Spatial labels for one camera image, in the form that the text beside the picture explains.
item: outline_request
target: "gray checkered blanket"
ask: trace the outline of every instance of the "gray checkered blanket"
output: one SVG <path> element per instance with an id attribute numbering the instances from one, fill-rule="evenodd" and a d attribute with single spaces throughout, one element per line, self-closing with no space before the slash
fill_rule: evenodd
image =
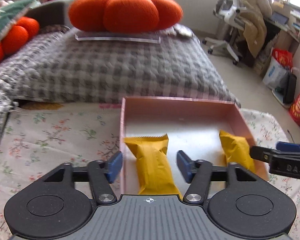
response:
<path id="1" fill-rule="evenodd" d="M 126 95 L 233 101 L 196 36 L 161 44 L 77 41 L 77 29 L 36 36 L 0 63 L 0 137 L 15 99 L 120 103 Z"/>

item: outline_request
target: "crosshair marking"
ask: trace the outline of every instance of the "crosshair marking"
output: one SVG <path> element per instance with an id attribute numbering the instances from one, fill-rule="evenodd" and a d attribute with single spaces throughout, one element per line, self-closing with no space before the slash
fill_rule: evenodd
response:
<path id="1" fill-rule="evenodd" d="M 152 203 L 153 201 L 155 201 L 155 199 L 153 199 L 153 198 L 147 198 L 147 199 L 145 199 L 145 201 L 147 201 L 148 203 Z"/>

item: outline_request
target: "white plastic bag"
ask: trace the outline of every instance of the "white plastic bag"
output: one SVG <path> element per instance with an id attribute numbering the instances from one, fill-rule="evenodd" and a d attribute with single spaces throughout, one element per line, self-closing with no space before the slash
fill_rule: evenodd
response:
<path id="1" fill-rule="evenodd" d="M 287 72 L 287 69 L 277 62 L 274 57 L 271 57 L 269 68 L 262 81 L 267 87 L 274 90 L 279 86 L 281 79 Z"/>

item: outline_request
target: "floral bedsheet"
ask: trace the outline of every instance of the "floral bedsheet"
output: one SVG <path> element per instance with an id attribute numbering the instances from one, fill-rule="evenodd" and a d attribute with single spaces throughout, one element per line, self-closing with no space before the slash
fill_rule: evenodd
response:
<path id="1" fill-rule="evenodd" d="M 93 109 L 11 112 L 0 146 L 0 240 L 11 236 L 3 216 L 11 196 L 58 164 L 85 166 L 117 152 L 120 106 L 95 104 Z M 241 113 L 259 146 L 274 148 L 277 141 L 288 141 L 272 115 L 247 109 Z M 119 183 L 112 185 L 117 195 Z M 300 180 L 270 175 L 270 183 L 295 202 L 297 217 L 290 236 L 300 240 Z M 76 188 L 89 196 L 85 185 Z"/>

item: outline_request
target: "cardboard box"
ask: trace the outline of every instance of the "cardboard box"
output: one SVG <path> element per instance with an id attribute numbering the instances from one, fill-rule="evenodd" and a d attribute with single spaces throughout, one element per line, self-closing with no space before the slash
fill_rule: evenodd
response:
<path id="1" fill-rule="evenodd" d="M 254 71 L 260 76 L 260 77 L 264 77 L 267 70 L 268 70 L 268 67 L 269 67 L 269 64 L 270 64 L 270 61 L 271 61 L 271 55 L 267 58 L 266 62 L 263 63 L 261 60 L 259 59 L 256 59 L 255 62 L 254 62 L 254 65 L 253 65 L 253 69 Z"/>
<path id="2" fill-rule="evenodd" d="M 167 158 L 176 186 L 182 194 L 189 184 L 176 165 L 176 153 L 183 150 L 192 160 L 203 159 L 216 166 L 226 160 L 219 139 L 219 130 L 243 136 L 250 146 L 253 136 L 239 108 L 232 102 L 191 98 L 125 97 L 120 121 L 120 150 L 123 153 L 121 194 L 137 194 L 139 182 L 136 158 L 124 144 L 125 137 L 161 136 L 168 134 Z M 266 164 L 255 161 L 258 176 L 268 180 Z M 209 197 L 225 187 L 224 182 L 212 182 Z"/>

